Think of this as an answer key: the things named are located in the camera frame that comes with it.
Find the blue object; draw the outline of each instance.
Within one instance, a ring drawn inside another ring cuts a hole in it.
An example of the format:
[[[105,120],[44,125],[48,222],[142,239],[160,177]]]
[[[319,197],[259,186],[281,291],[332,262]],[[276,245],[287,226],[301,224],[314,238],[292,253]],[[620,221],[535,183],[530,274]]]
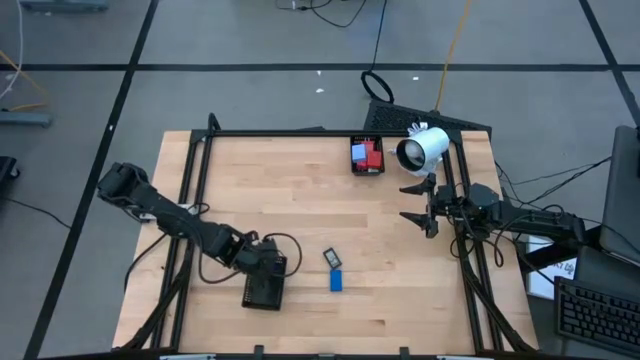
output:
[[[367,160],[367,148],[364,144],[351,145],[351,161],[365,161]]]
[[[329,272],[329,289],[331,291],[342,291],[342,270],[331,270]]]

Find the black keyboard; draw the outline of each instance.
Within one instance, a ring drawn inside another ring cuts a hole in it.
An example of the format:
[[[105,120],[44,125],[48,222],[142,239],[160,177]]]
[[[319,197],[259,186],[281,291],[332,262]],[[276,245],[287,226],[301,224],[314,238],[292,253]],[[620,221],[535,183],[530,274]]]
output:
[[[640,299],[561,277],[554,285],[558,334],[640,356]]]
[[[405,130],[414,122],[426,122],[429,127],[445,130],[486,131],[491,138],[491,127],[469,121],[442,116],[436,112],[420,111],[403,106],[371,100],[369,113],[364,124],[365,130]]]

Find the wooden table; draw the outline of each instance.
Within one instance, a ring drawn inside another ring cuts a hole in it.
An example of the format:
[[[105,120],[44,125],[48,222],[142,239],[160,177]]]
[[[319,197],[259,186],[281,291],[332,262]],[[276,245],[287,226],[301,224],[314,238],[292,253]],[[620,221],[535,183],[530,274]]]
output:
[[[471,182],[500,193],[487,134],[463,132],[463,139]],[[160,150],[153,185],[173,200],[188,140],[189,132],[167,132]],[[399,140],[385,138],[385,149]],[[353,176],[349,162],[348,138],[214,138],[205,188],[211,210],[203,220],[261,235],[292,234],[302,245],[304,261],[285,282],[279,312],[240,306],[244,275],[207,285],[192,272],[180,351],[249,353],[262,344],[267,353],[397,354],[399,347],[409,346],[412,354],[473,354],[460,266],[449,253],[452,227],[440,219],[439,235],[426,239],[398,215],[423,212],[426,196],[398,192],[419,179],[402,170],[392,155],[385,154],[386,173],[378,177]],[[444,182],[441,166],[437,175]],[[144,225],[136,255],[159,235],[154,224]],[[277,243],[289,257],[290,271],[296,248],[285,238]],[[341,293],[328,289],[322,252],[329,247],[344,263]],[[114,346],[129,340],[155,306],[167,249],[168,241],[131,275]],[[507,241],[501,249],[505,265],[500,269],[493,251],[486,251],[496,304],[523,339],[537,347],[516,254]],[[229,269],[205,259],[204,273],[215,279]],[[476,302],[484,344],[491,348],[486,313]],[[167,317],[173,316],[171,309]],[[167,323],[163,344],[171,332],[172,321]]]

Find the red and blue box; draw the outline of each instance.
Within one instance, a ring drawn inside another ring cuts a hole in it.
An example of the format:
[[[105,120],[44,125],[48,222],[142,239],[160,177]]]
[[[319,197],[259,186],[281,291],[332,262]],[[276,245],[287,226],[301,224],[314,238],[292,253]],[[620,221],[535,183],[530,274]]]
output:
[[[380,136],[351,136],[351,172],[356,176],[384,173],[384,148]]]

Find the black cable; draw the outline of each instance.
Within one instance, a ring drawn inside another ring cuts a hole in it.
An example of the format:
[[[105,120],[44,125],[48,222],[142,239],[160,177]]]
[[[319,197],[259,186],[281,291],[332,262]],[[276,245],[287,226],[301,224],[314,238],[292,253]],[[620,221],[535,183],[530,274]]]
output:
[[[518,202],[523,203],[523,201],[520,200],[520,197],[518,196],[518,193],[516,192],[516,189],[513,187],[513,183],[511,182],[511,178],[509,178],[509,175],[507,174],[507,172],[504,171],[502,166],[500,166],[500,164],[498,164],[497,161],[494,161],[494,163],[496,164],[496,167],[498,167],[498,169],[501,172],[501,174],[498,175],[498,177],[501,177],[502,175],[504,175],[507,178],[507,182],[509,183],[509,187],[511,187],[511,191],[513,192],[513,196],[516,197],[516,200],[518,200]]]
[[[144,249],[144,251],[141,252],[140,255],[136,256],[136,258],[133,260],[131,265],[129,265],[129,269],[127,269],[127,273],[124,276],[124,291],[127,291],[127,285],[129,284],[129,276],[131,275],[133,268],[135,268],[138,262],[140,262],[140,260],[142,260],[143,257],[145,257],[151,250],[153,250],[153,248],[158,246],[158,244],[160,244],[162,239],[164,239],[166,236],[167,236],[166,233],[162,233],[162,236],[160,236],[156,241],[154,241],[151,245],[149,245],[148,248]]]
[[[362,74],[360,74],[360,82],[362,82],[362,86],[364,87],[364,90],[367,92],[367,94],[369,94],[369,96],[372,99],[378,100],[378,101],[382,101],[382,102],[386,102],[389,104],[393,104],[395,102],[395,98],[393,97],[393,90],[391,90],[391,87],[389,86],[389,84],[387,84],[386,81],[384,81],[384,79],[382,79],[382,77],[380,77],[380,75],[376,74],[373,72],[373,68],[376,65],[376,59],[378,58],[378,45],[380,44],[380,34],[382,34],[382,24],[384,23],[384,14],[386,13],[387,10],[387,0],[384,0],[384,4],[382,5],[382,12],[380,14],[380,25],[378,26],[378,36],[376,38],[376,48],[373,52],[373,61],[371,62],[371,66],[369,67],[369,70],[367,71],[363,71]],[[367,83],[367,77],[371,77],[372,79],[374,79],[378,85],[380,85],[380,87],[382,87],[382,89],[387,93],[387,96],[389,97],[389,100],[384,100],[383,98],[379,97],[369,86],[369,84]]]
[[[509,221],[501,230],[500,232],[498,232],[498,236],[496,237],[496,241],[494,243],[495,247],[493,248],[493,256],[494,256],[494,260],[496,261],[496,266],[498,265],[498,261],[496,259],[496,253],[498,250],[498,242],[500,242],[500,238],[503,237],[507,240],[511,240],[505,236],[502,236],[502,234],[504,234],[505,231],[509,230],[509,227],[513,226],[513,224],[517,223],[518,221],[525,219],[529,217],[529,215],[520,215],[516,218],[511,219],[511,221]]]
[[[604,159],[604,161],[605,161],[605,162],[606,162],[606,161],[609,161],[609,160],[611,160],[611,156],[609,156],[608,158]],[[573,171],[577,171],[577,170],[580,170],[580,169],[584,169],[584,168],[586,168],[586,167],[593,166],[593,165],[595,165],[595,164],[597,164],[597,163],[585,164],[585,165],[582,165],[582,166],[574,167],[574,168],[572,168],[572,169],[567,169],[567,170],[560,171],[560,172],[557,172],[557,173],[553,173],[553,174],[549,174],[549,175],[544,175],[544,176],[539,176],[539,177],[534,178],[534,179],[529,179],[529,180],[525,180],[525,181],[518,181],[518,182],[514,182],[514,183],[512,183],[512,185],[513,185],[513,186],[518,186],[518,185],[524,185],[524,184],[532,183],[532,182],[535,182],[535,181],[538,181],[538,180],[542,180],[542,179],[550,179],[550,178],[553,178],[553,177],[556,177],[556,176],[560,176],[560,175],[564,175],[564,174],[567,174],[567,173],[570,173],[570,172],[573,172]]]
[[[59,217],[57,217],[57,216],[55,216],[54,214],[52,214],[52,213],[48,212],[47,210],[40,209],[39,207],[35,207],[35,206],[33,206],[33,205],[29,205],[29,204],[25,204],[25,203],[23,203],[22,201],[18,201],[18,200],[10,199],[10,198],[8,198],[8,197],[4,197],[4,196],[0,196],[0,200],[4,200],[4,201],[8,201],[8,202],[12,202],[12,203],[14,203],[14,204],[18,204],[18,205],[20,205],[20,206],[24,206],[24,207],[29,208],[29,209],[31,209],[31,210],[35,210],[35,211],[37,211],[37,212],[43,213],[43,214],[45,214],[45,215],[48,215],[48,216],[50,216],[52,219],[54,219],[58,224],[60,224],[60,225],[62,225],[62,226],[64,226],[64,227],[66,227],[67,229],[71,229],[71,226],[70,226],[70,225],[67,225],[64,221],[60,220],[60,218],[59,218]]]
[[[200,280],[202,280],[202,282],[206,284],[211,284],[211,285],[221,284],[231,279],[232,277],[238,275],[239,273],[240,271],[233,271],[231,274],[217,280],[209,280],[205,278],[204,274],[202,273],[202,247],[200,247],[200,255],[198,256],[198,277],[200,277]]]
[[[545,192],[543,192],[542,194],[538,195],[535,199],[533,199],[533,200],[531,200],[531,201],[526,201],[526,202],[524,202],[523,204],[531,205],[532,203],[534,203],[534,202],[536,202],[536,201],[538,201],[538,200],[540,200],[540,199],[542,199],[542,198],[545,198],[545,197],[547,197],[547,196],[551,195],[552,193],[554,193],[554,192],[558,191],[558,190],[559,190],[560,188],[562,188],[563,186],[567,185],[568,183],[572,182],[573,180],[575,180],[575,179],[579,178],[580,176],[582,176],[582,175],[586,174],[587,172],[589,172],[589,171],[591,171],[591,170],[593,170],[593,169],[597,168],[598,166],[600,166],[600,165],[604,164],[605,162],[607,162],[607,161],[609,161],[609,160],[611,160],[611,157],[608,157],[608,158],[606,158],[606,159],[603,159],[603,160],[598,161],[597,163],[594,163],[593,165],[589,166],[588,168],[586,168],[586,169],[584,169],[584,170],[582,170],[582,171],[580,171],[580,172],[577,172],[577,173],[573,174],[570,178],[568,178],[568,179],[566,179],[566,180],[562,181],[561,183],[556,184],[556,185],[554,185],[553,187],[549,188],[548,190],[546,190],[546,191],[545,191]]]
[[[291,241],[293,241],[294,244],[296,244],[296,247],[298,248],[298,264],[296,265],[295,269],[293,269],[292,272],[288,273],[288,274],[284,274],[284,275],[277,275],[277,274],[271,274],[272,276],[281,276],[281,277],[289,277],[292,276],[293,274],[297,273],[298,270],[300,269],[300,265],[302,265],[302,247],[300,247],[300,243],[298,242],[298,240],[296,240],[296,238],[294,238],[293,236],[289,235],[289,234],[285,234],[285,233],[270,233],[264,236],[264,239],[267,238],[271,238],[274,236],[284,236],[287,237],[289,239],[291,239]]]
[[[347,24],[342,25],[342,24],[336,24],[333,21],[323,17],[322,15],[318,14],[318,12],[316,11],[316,9],[321,8],[323,6],[327,6],[329,5],[329,3],[331,3],[333,0],[328,0],[326,4],[322,5],[322,6],[313,6],[313,0],[310,0],[309,2],[309,9],[311,11],[313,11],[313,13],[320,18],[322,21],[331,24],[335,27],[339,27],[339,28],[348,28],[349,26],[351,26],[351,24],[353,24],[353,22],[356,20],[356,18],[358,17],[358,15],[360,14],[360,11],[362,11],[362,8],[364,7],[364,4],[367,3],[367,0],[362,0],[362,4],[360,5],[360,8],[358,8],[358,11],[356,11],[355,15],[353,15],[353,18],[351,19],[351,21],[349,21]]]
[[[486,244],[489,244],[493,247],[493,260],[496,263],[496,266],[501,268],[504,265],[504,255],[502,254],[502,250],[500,250],[498,248],[498,244],[496,243],[492,243],[491,241],[487,240],[487,239],[482,239],[480,237],[478,237],[475,232],[473,231],[473,229],[471,229],[471,224],[469,223],[469,218],[467,218],[467,215],[464,213],[464,210],[462,209],[462,207],[460,207],[460,215],[462,215],[462,220],[463,220],[463,224],[465,226],[465,228],[467,229],[467,232],[469,233],[469,235],[472,237],[472,239],[476,240],[476,241],[480,241]]]

